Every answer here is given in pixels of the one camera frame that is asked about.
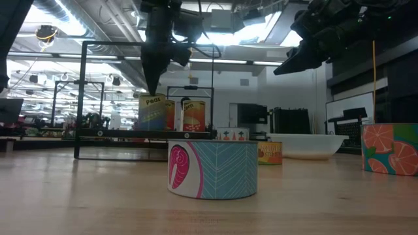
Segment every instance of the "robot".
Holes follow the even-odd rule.
[[[2,1],[0,9],[15,12],[0,31],[0,92],[7,87],[6,58],[33,0],[17,0],[10,6]],[[275,75],[318,68],[322,62],[338,59],[347,47],[362,39],[374,40],[382,29],[402,23],[405,12],[417,10],[413,0],[313,0],[308,9],[298,12],[291,29],[303,40],[288,53],[288,60]],[[159,77],[167,71],[170,60],[186,66],[190,47],[204,32],[201,0],[199,12],[181,9],[180,0],[143,0],[140,10],[148,13],[147,42],[141,48],[141,60],[148,90],[155,95]],[[172,32],[185,37],[178,41]],[[217,48],[217,58],[221,57]]]

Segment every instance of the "white bowl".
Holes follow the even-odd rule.
[[[292,159],[327,160],[348,136],[328,134],[267,134],[273,142],[283,143],[283,156]]]

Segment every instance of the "black metal frame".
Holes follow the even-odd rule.
[[[64,86],[62,86],[60,89],[58,89],[58,85],[60,83],[64,83]],[[55,122],[55,109],[56,109],[56,104],[57,104],[57,94],[64,89],[64,87],[68,84],[74,84],[74,85],[79,85],[80,82],[79,81],[73,81],[73,82],[68,82],[68,81],[55,81],[55,88],[54,88],[54,99],[52,101],[52,117],[51,117],[51,127],[54,127],[54,122]],[[102,116],[102,112],[103,112],[103,97],[105,94],[105,83],[104,82],[84,82],[86,85],[87,84],[100,84],[102,85],[102,90],[101,90],[101,95],[100,95],[100,111],[99,111],[99,116]]]
[[[105,45],[105,46],[141,46],[141,42],[101,42],[101,41],[84,41],[82,45],[82,57],[80,62],[80,80],[77,81],[78,86],[78,102],[77,102],[77,120],[76,120],[76,135],[74,146],[74,158],[79,160],[102,160],[102,161],[167,161],[153,160],[153,159],[100,159],[100,158],[81,158],[80,147],[82,137],[109,137],[109,138],[154,138],[154,139],[211,139],[211,133],[194,133],[194,132],[179,132],[179,131],[121,131],[121,130],[101,130],[101,129],[85,129],[82,128],[83,115],[83,98],[84,86],[86,82],[86,63],[87,52],[89,45]],[[212,97],[214,95],[214,54],[215,48],[212,47]]]
[[[167,98],[170,97],[192,97],[192,98],[209,98],[210,99],[210,122],[209,122],[209,128],[210,128],[210,138],[215,138],[214,132],[213,132],[213,124],[214,124],[214,95],[215,95],[215,88],[214,88],[214,70],[212,69],[212,87],[195,87],[193,91],[197,89],[210,89],[210,96],[190,96],[190,95],[170,95],[170,89],[175,88],[182,88],[187,90],[187,86],[168,86],[167,87]]]

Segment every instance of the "wooden table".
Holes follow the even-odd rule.
[[[15,151],[0,155],[0,234],[418,234],[418,179],[363,172],[356,155],[285,159],[259,167],[254,196],[195,200],[167,191],[167,163],[74,161],[72,149]]]

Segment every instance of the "pink fish illustration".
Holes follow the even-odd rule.
[[[174,168],[174,165],[177,165],[177,171],[174,177],[174,181],[171,183],[172,169]],[[172,184],[171,187],[176,189],[178,186],[180,186],[188,172],[189,155],[183,147],[175,145],[170,152],[169,182]]]

